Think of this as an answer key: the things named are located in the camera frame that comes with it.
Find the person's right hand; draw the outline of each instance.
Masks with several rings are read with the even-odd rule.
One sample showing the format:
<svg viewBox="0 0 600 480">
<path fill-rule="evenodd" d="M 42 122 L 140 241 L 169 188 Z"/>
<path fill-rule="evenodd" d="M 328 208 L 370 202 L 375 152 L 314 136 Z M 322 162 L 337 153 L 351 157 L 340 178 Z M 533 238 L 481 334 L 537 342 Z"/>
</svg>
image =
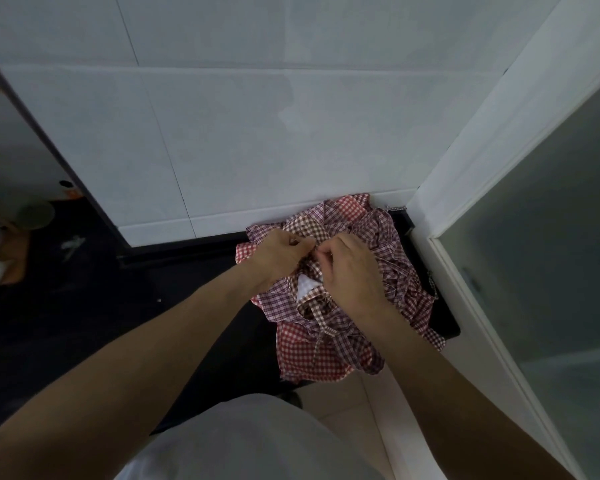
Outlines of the person's right hand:
<svg viewBox="0 0 600 480">
<path fill-rule="evenodd" d="M 358 236 L 340 233 L 314 252 L 325 290 L 354 321 L 373 316 L 388 303 L 376 257 Z"/>
</svg>

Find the plaid cloth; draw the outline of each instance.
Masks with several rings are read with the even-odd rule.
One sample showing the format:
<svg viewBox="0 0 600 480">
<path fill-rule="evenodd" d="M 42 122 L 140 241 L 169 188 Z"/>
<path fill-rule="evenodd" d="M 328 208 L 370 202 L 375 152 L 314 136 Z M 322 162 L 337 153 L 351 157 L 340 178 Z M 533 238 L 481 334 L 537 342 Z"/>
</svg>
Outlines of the plaid cloth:
<svg viewBox="0 0 600 480">
<path fill-rule="evenodd" d="M 248 227 L 251 242 L 238 245 L 236 262 L 251 256 L 275 227 L 303 237 L 311 235 L 318 244 L 340 232 L 357 235 L 376 256 L 386 297 L 412 328 L 442 350 L 445 340 L 429 328 L 435 298 L 422 289 L 391 216 L 382 209 L 372 209 L 369 194 L 325 200 L 289 217 L 286 223 Z M 309 256 L 300 261 L 296 273 L 252 298 L 267 319 L 278 324 L 276 349 L 282 379 L 338 381 L 354 370 L 380 372 L 384 359 L 321 284 L 297 301 L 300 274 L 322 282 L 320 266 Z"/>
</svg>

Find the person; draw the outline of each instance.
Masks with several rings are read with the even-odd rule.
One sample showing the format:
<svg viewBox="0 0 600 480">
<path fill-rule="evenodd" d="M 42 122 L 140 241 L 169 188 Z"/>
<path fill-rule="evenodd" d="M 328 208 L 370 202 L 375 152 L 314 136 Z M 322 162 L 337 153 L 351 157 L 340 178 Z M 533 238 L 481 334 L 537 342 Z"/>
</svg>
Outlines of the person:
<svg viewBox="0 0 600 480">
<path fill-rule="evenodd" d="M 218 404 L 147 444 L 238 310 L 314 252 L 326 290 L 386 359 L 449 480 L 573 480 L 411 329 L 359 238 L 314 248 L 271 231 L 251 258 L 43 389 L 0 427 L 0 479 L 381 478 L 309 414 L 266 395 Z"/>
</svg>

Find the clothing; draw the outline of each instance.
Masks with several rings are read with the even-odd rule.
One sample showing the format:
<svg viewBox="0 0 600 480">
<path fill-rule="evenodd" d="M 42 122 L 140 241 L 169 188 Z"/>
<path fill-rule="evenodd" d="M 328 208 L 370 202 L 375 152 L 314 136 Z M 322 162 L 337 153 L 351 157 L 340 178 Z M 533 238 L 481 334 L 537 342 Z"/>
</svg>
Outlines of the clothing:
<svg viewBox="0 0 600 480">
<path fill-rule="evenodd" d="M 369 194 L 325 200 L 286 223 L 248 227 L 251 242 L 238 245 L 236 262 L 251 256 L 275 227 L 312 236 L 318 244 L 340 232 L 357 235 L 376 256 L 389 301 L 434 347 L 444 347 L 444 339 L 429 328 L 434 297 L 423 290 L 391 216 L 371 208 Z M 283 379 L 337 381 L 356 369 L 377 374 L 384 367 L 384 359 L 325 290 L 320 266 L 311 255 L 300 261 L 296 273 L 252 301 L 278 324 L 276 351 Z"/>
<path fill-rule="evenodd" d="M 306 412 L 273 396 L 221 403 L 168 429 L 116 480 L 342 479 L 382 476 Z"/>
</svg>

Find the white shirt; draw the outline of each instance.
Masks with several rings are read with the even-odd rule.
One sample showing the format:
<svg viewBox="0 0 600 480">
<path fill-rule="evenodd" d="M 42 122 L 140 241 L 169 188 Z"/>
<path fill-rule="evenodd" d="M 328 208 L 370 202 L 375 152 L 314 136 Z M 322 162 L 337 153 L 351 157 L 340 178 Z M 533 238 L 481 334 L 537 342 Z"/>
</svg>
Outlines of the white shirt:
<svg viewBox="0 0 600 480">
<path fill-rule="evenodd" d="M 306 412 L 270 395 L 221 403 L 165 431 L 116 480 L 382 480 Z"/>
</svg>

